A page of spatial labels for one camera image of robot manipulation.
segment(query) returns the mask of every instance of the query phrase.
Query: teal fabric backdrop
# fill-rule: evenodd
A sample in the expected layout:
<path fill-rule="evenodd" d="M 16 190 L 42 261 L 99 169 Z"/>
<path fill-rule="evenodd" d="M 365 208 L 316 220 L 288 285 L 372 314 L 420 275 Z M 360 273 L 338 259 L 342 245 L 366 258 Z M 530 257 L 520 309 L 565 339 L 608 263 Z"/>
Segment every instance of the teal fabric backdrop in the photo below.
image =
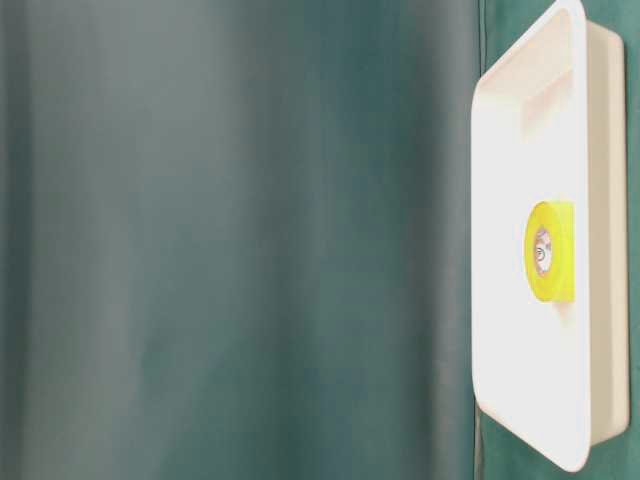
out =
<path fill-rule="evenodd" d="M 3 478 L 471 478 L 476 1 L 0 3 Z"/>
<path fill-rule="evenodd" d="M 551 5 L 550 0 L 483 0 L 483 60 L 488 67 Z M 627 76 L 627 164 L 629 215 L 629 320 L 631 341 L 631 426 L 593 448 L 577 475 L 563 472 L 488 417 L 482 419 L 485 480 L 625 480 L 640 477 L 640 3 L 635 0 L 585 0 L 587 17 L 621 35 L 625 43 Z"/>

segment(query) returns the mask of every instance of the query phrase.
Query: white plastic tray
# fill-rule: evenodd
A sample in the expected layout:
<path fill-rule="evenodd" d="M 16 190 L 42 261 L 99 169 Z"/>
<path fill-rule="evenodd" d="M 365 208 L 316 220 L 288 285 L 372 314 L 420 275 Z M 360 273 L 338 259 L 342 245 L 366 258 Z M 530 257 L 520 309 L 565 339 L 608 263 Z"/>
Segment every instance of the white plastic tray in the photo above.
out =
<path fill-rule="evenodd" d="M 472 106 L 472 360 L 480 408 L 568 471 L 629 422 L 624 53 L 559 0 Z M 541 201 L 574 206 L 575 300 L 531 292 Z"/>

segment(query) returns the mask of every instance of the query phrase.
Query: yellow tape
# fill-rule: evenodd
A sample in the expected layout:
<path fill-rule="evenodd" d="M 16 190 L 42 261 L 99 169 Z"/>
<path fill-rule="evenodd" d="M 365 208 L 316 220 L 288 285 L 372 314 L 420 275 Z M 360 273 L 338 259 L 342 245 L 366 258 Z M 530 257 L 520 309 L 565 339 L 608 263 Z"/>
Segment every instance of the yellow tape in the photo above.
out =
<path fill-rule="evenodd" d="M 524 263 L 529 286 L 539 300 L 573 301 L 573 257 L 573 204 L 537 204 L 527 223 Z"/>

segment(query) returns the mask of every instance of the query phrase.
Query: roll of tape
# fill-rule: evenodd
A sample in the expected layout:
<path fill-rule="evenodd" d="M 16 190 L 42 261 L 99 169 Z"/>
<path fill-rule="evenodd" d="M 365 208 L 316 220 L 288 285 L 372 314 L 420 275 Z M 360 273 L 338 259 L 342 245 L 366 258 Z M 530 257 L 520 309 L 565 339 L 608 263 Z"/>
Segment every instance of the roll of tape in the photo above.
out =
<path fill-rule="evenodd" d="M 533 294 L 543 302 L 574 299 L 573 204 L 538 203 L 527 223 L 524 263 Z"/>

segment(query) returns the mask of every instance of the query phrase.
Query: tape roll core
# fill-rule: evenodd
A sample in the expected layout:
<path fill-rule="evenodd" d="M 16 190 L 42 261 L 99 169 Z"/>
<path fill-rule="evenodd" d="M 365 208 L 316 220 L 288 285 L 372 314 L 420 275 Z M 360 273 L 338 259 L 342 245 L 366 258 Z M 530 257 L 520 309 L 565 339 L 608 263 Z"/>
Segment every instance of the tape roll core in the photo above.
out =
<path fill-rule="evenodd" d="M 542 302 L 574 300 L 573 204 L 540 202 L 531 211 L 524 258 L 531 291 Z"/>

